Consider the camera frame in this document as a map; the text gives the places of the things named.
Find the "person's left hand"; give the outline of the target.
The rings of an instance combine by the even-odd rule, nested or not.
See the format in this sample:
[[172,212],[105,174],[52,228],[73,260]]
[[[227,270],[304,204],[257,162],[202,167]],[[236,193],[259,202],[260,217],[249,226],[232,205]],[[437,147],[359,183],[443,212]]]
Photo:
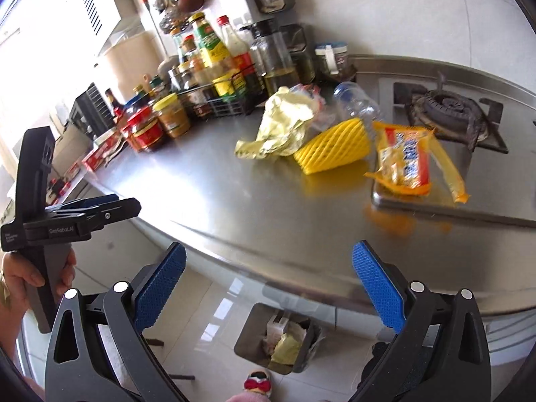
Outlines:
[[[70,250],[56,285],[56,293],[59,297],[72,288],[75,265],[75,253]],[[31,262],[17,253],[8,252],[4,255],[2,270],[9,295],[7,303],[1,306],[1,316],[9,321],[21,320],[30,308],[26,286],[39,288],[45,285],[46,280]]]

